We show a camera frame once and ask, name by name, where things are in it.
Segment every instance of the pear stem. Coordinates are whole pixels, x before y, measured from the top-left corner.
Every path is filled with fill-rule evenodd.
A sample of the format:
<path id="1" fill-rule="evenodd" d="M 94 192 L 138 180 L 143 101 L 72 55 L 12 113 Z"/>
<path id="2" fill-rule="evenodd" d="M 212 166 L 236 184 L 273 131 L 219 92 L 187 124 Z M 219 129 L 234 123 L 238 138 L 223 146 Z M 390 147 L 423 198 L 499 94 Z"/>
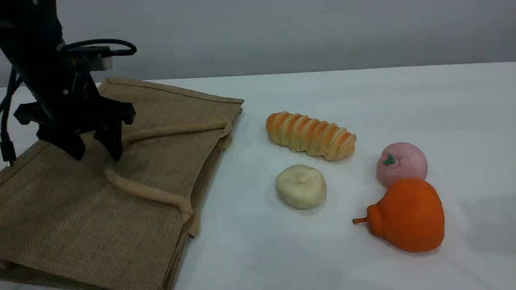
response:
<path id="1" fill-rule="evenodd" d="M 367 217 L 365 218 L 356 218 L 353 220 L 353 224 L 361 223 L 361 222 L 367 222 Z"/>
<path id="2" fill-rule="evenodd" d="M 383 162 L 384 165 L 394 164 L 396 163 L 396 159 L 394 159 L 394 156 L 392 154 L 387 155 L 387 159 Z"/>

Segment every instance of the black cable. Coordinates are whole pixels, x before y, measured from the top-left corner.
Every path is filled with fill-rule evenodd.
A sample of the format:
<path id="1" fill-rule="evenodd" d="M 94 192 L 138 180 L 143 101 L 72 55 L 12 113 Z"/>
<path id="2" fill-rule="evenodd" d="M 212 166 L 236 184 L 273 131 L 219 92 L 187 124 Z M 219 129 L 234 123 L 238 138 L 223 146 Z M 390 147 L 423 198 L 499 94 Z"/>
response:
<path id="1" fill-rule="evenodd" d="M 133 55 L 136 53 L 136 46 L 130 42 L 127 42 L 125 40 L 120 39 L 91 39 L 91 40 L 84 40 L 84 41 L 78 41 L 74 43 L 67 44 L 65 46 L 66 49 L 74 49 L 77 47 L 85 46 L 85 45 L 92 45 L 92 44 L 120 44 L 125 45 L 129 47 L 128 50 L 115 50 L 111 51 L 109 55 L 107 56 L 126 56 L 126 55 Z"/>
<path id="2" fill-rule="evenodd" d="M 18 87 L 22 84 L 22 79 L 19 77 L 16 79 L 16 70 L 14 68 L 11 69 L 11 75 L 9 77 L 9 84 L 7 85 L 7 93 L 5 95 L 4 100 L 2 101 L 2 108 L 0 111 L 2 113 L 2 123 L 1 123 L 1 131 L 0 138 L 2 141 L 9 140 L 9 133 L 7 133 L 7 121 L 9 119 L 9 112 L 11 110 L 11 100 L 14 92 L 18 89 Z"/>
<path id="3" fill-rule="evenodd" d="M 12 68 L 11 75 L 9 77 L 9 84 L 7 85 L 7 93 L 5 95 L 4 100 L 0 104 L 0 111 L 3 111 L 2 123 L 0 124 L 0 126 L 2 127 L 0 130 L 0 149 L 2 151 L 2 158 L 4 159 L 4 161 L 7 161 L 8 166 L 12 166 L 13 161 L 16 160 L 16 151 L 14 150 L 14 144 L 9 138 L 9 133 L 7 132 L 7 120 L 9 118 L 9 111 L 11 109 L 12 95 L 14 95 L 14 92 L 22 83 L 21 77 L 16 79 L 16 74 L 16 70 Z"/>

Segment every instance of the bag handle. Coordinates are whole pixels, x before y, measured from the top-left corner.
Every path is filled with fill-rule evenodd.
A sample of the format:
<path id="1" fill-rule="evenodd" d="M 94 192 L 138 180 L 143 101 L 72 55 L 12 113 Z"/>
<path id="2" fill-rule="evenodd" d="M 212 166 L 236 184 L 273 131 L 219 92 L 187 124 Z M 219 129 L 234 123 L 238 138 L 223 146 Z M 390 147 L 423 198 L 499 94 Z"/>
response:
<path id="1" fill-rule="evenodd" d="M 175 134 L 196 133 L 203 131 L 211 131 L 223 129 L 220 138 L 225 137 L 231 132 L 232 125 L 229 120 L 217 120 L 191 124 L 179 124 L 172 126 L 156 127 L 152 129 L 141 130 L 129 133 L 122 137 L 122 146 L 126 147 L 130 143 L 137 142 L 144 139 L 170 136 Z M 109 159 L 104 164 L 104 175 L 109 183 L 133 196 L 144 199 L 154 200 L 162 203 L 167 203 L 176 206 L 183 214 L 183 222 L 185 223 L 190 216 L 192 216 L 193 209 L 189 199 L 178 196 L 164 190 L 160 190 L 145 184 L 134 182 L 123 178 L 114 169 L 114 161 Z"/>

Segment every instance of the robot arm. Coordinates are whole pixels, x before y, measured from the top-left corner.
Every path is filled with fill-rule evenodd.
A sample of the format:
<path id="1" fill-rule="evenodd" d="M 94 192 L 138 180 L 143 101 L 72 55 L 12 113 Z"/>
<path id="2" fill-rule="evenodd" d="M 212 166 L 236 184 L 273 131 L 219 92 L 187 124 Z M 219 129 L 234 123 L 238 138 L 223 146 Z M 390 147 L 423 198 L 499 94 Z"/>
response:
<path id="1" fill-rule="evenodd" d="M 95 139 L 119 160 L 122 122 L 131 124 L 136 113 L 129 103 L 102 97 L 90 71 L 108 68 L 106 59 L 134 54 L 136 47 L 112 39 L 66 45 L 55 0 L 7 0 L 0 5 L 0 49 L 13 66 L 8 93 L 0 106 L 0 111 L 4 110 L 0 132 L 4 161 L 12 164 L 16 157 L 7 134 L 7 116 L 10 98 L 22 80 L 37 102 L 20 105 L 14 116 L 21 124 L 38 123 L 39 139 L 79 160 L 86 150 L 80 134 L 96 131 Z M 123 44 L 130 49 L 85 46 L 101 43 Z"/>

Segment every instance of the burlap tote bag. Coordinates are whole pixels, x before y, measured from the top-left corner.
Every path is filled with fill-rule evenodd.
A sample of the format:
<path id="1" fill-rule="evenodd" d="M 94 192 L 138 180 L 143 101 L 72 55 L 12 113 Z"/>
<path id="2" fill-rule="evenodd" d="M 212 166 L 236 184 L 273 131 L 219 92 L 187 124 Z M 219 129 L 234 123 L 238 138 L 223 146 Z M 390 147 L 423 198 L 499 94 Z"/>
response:
<path id="1" fill-rule="evenodd" d="M 58 288 L 170 289 L 242 100 L 127 79 L 124 154 L 82 136 L 78 162 L 36 142 L 0 171 L 0 279 Z"/>

